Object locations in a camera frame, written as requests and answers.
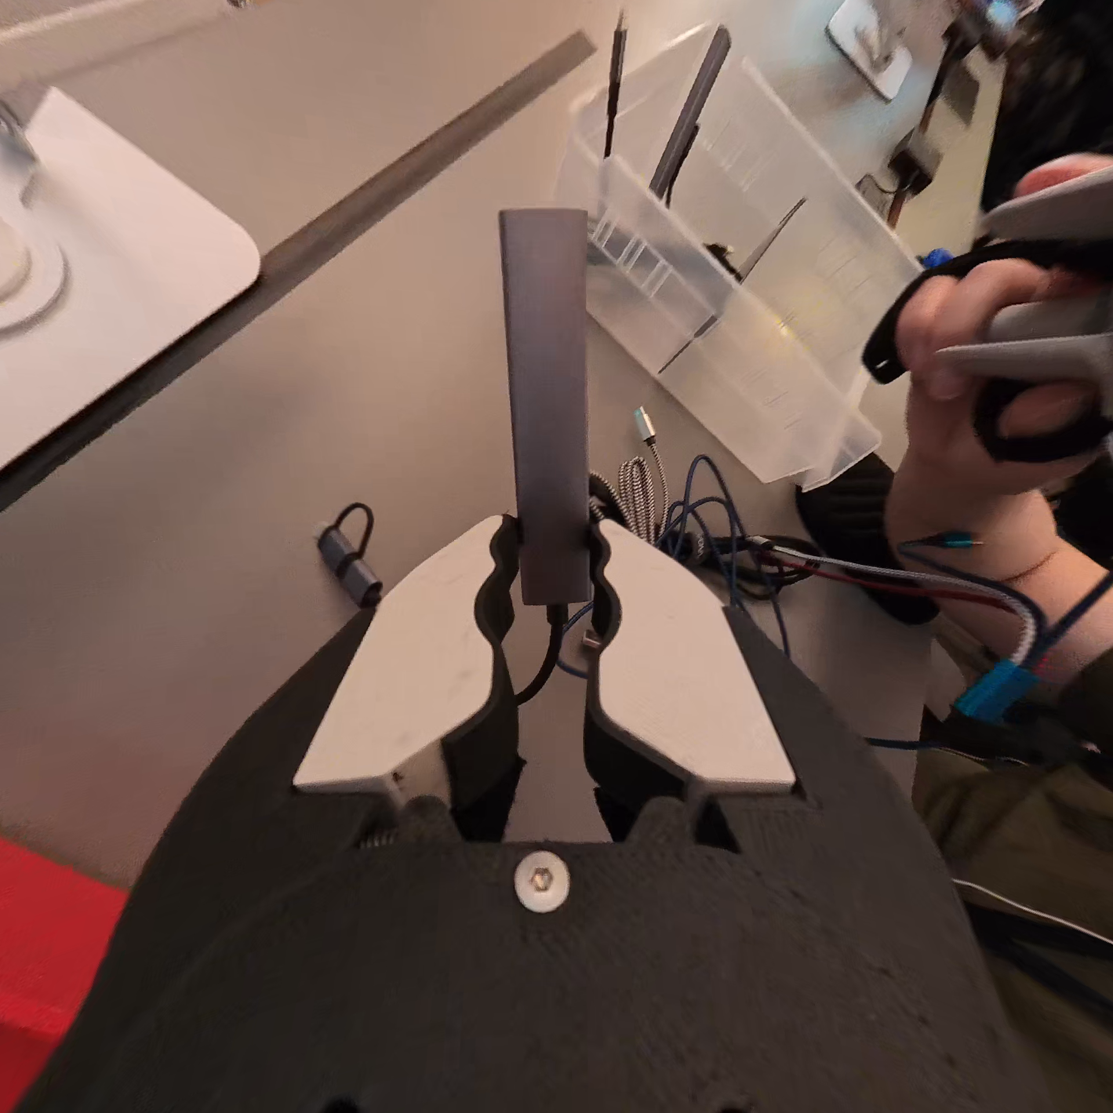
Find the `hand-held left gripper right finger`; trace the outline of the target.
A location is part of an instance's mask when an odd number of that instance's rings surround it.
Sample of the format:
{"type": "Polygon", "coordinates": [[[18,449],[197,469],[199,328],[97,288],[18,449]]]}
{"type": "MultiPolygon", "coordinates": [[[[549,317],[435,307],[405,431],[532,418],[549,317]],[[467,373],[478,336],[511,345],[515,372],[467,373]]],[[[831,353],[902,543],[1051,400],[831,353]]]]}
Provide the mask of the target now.
{"type": "Polygon", "coordinates": [[[719,596],[619,523],[597,533],[593,694],[605,726],[684,794],[788,794],[797,773],[719,596]]]}

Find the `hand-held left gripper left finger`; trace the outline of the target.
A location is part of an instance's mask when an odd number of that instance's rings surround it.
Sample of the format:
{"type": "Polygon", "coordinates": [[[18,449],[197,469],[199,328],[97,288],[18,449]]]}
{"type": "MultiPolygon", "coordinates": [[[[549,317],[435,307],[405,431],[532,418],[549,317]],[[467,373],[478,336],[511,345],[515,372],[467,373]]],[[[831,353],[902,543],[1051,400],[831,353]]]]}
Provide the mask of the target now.
{"type": "Polygon", "coordinates": [[[295,775],[308,793],[489,796],[521,771],[504,641],[520,524],[472,526],[380,605],[295,775]]]}

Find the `blue cable large blue plug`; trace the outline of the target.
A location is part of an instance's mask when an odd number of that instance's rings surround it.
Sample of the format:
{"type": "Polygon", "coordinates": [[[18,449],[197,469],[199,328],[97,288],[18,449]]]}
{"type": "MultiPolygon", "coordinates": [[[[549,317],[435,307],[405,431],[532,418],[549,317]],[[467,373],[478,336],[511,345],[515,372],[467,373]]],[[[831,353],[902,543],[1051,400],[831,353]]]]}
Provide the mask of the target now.
{"type": "Polygon", "coordinates": [[[955,710],[963,719],[986,726],[1002,727],[1010,710],[1022,702],[1039,679],[1039,666],[1047,663],[1061,642],[1072,635],[1076,625],[1098,608],[1112,589],[1112,573],[1107,572],[1066,614],[1039,634],[1034,646],[1021,662],[1000,662],[956,702],[955,710]]]}

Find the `grey usb hub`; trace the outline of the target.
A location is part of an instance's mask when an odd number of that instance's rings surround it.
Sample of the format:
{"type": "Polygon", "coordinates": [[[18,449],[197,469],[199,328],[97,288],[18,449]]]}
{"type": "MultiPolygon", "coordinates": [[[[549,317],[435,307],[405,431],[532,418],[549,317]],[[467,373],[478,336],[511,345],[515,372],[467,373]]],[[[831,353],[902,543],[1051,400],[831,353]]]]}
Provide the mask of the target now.
{"type": "Polygon", "coordinates": [[[589,218],[499,214],[524,602],[590,594],[589,218]]]}

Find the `grey usb adapter black loop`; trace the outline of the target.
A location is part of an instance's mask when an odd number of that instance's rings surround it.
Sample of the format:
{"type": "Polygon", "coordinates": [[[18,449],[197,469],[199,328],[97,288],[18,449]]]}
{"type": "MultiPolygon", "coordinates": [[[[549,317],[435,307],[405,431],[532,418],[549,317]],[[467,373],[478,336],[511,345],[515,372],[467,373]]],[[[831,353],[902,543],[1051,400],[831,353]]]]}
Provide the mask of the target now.
{"type": "Polygon", "coordinates": [[[383,596],[383,581],[368,563],[374,524],[372,507],[357,500],[344,507],[334,520],[323,524],[316,532],[316,547],[329,573],[358,608],[370,612],[378,609],[383,596]],[[352,540],[345,531],[345,523],[356,514],[364,516],[365,526],[358,540],[352,540]]]}

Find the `person's right hand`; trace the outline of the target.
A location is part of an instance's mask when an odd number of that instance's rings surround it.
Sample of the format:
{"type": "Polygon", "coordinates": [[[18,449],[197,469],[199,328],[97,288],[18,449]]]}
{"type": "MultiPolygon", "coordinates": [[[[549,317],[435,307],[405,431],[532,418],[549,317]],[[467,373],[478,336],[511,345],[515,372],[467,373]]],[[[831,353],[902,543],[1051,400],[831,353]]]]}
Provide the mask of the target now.
{"type": "Polygon", "coordinates": [[[886,503],[886,532],[894,547],[903,541],[892,540],[892,518],[943,524],[990,518],[1035,496],[1049,504],[1046,487],[1090,465],[1088,454],[1043,465],[994,461],[972,425],[980,388],[945,365],[940,352],[981,339],[1004,308],[1090,294],[1096,287],[1096,282],[1066,270],[998,259],[961,279],[935,276],[910,300],[896,328],[911,388],[910,446],[886,503]]]}

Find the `black wrist rest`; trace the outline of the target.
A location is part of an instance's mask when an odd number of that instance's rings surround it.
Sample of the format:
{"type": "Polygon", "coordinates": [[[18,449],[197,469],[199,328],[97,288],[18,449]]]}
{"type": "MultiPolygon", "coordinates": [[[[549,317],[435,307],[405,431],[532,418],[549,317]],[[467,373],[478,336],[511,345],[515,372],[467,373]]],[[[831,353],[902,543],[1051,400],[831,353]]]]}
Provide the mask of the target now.
{"type": "MultiPolygon", "coordinates": [[[[898,568],[887,540],[884,511],[895,471],[870,453],[830,482],[806,491],[798,486],[796,500],[802,526],[826,555],[864,565],[898,568]]],[[[864,581],[866,596],[888,616],[908,626],[924,626],[939,616],[936,601],[925,594],[899,593],[911,582],[894,577],[850,572],[864,581]]]]}

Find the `clear plastic bin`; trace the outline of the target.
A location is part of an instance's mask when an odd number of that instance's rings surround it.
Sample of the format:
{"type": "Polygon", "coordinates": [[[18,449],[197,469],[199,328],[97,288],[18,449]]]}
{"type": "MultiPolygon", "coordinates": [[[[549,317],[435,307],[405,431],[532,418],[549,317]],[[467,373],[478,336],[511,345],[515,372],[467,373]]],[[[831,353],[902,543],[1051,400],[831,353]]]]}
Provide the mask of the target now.
{"type": "Polygon", "coordinates": [[[728,42],[707,22],[630,68],[609,156],[609,88],[576,102],[556,200],[589,214],[594,320],[758,479],[810,490],[882,443],[862,353],[920,267],[751,59],[680,139],[728,42]]]}

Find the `white sign stand base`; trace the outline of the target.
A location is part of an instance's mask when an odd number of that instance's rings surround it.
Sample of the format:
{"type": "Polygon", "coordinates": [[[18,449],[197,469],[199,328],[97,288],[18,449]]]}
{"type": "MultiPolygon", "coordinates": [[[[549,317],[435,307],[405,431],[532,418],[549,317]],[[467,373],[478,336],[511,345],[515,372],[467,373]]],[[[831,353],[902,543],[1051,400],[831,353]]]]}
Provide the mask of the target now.
{"type": "Polygon", "coordinates": [[[58,87],[3,104],[2,465],[248,290],[252,237],[58,87]]]}
{"type": "Polygon", "coordinates": [[[884,103],[892,103],[913,64],[907,43],[910,2],[843,1],[830,17],[830,42],[884,103]]]}

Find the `olive green jacket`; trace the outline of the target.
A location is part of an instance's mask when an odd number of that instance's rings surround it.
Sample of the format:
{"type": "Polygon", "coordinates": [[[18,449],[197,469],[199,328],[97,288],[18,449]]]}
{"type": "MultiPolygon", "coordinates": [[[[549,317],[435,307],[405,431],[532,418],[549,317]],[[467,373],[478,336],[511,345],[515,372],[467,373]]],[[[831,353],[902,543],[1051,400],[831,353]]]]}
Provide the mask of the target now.
{"type": "Polygon", "coordinates": [[[932,730],[913,801],[1058,1110],[1112,1110],[1111,650],[1002,727],[932,730]]]}

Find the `dark grey hub in bin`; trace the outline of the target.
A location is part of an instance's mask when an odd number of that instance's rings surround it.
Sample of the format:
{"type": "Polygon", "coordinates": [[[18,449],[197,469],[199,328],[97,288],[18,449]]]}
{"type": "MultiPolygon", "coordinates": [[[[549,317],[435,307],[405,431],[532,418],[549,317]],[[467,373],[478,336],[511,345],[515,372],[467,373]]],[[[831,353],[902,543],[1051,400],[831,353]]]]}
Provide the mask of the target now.
{"type": "Polygon", "coordinates": [[[733,38],[729,27],[725,23],[719,23],[650,180],[650,192],[659,200],[666,200],[676,182],[699,131],[703,109],[715,90],[732,45],[733,38]]]}

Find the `red container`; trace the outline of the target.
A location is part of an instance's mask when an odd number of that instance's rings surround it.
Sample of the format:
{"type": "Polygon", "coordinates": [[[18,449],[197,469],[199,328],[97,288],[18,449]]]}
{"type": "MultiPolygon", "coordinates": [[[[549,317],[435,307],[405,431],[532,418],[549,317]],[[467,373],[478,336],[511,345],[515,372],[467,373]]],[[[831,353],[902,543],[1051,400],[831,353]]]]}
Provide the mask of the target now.
{"type": "Polygon", "coordinates": [[[2,1110],[83,1006],[129,894],[2,840],[2,1110]]]}

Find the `black slim stick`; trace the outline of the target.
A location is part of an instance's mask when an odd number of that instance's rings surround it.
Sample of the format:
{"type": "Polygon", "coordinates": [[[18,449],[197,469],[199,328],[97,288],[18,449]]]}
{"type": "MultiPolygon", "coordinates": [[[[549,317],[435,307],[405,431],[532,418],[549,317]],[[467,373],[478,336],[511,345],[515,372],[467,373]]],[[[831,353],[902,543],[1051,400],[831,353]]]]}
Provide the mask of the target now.
{"type": "Polygon", "coordinates": [[[625,54],[629,41],[627,10],[619,9],[617,27],[611,39],[611,51],[607,71],[607,100],[606,100],[606,131],[603,139],[603,160],[609,160],[614,152],[615,133],[622,95],[622,76],[625,68],[625,54]]]}

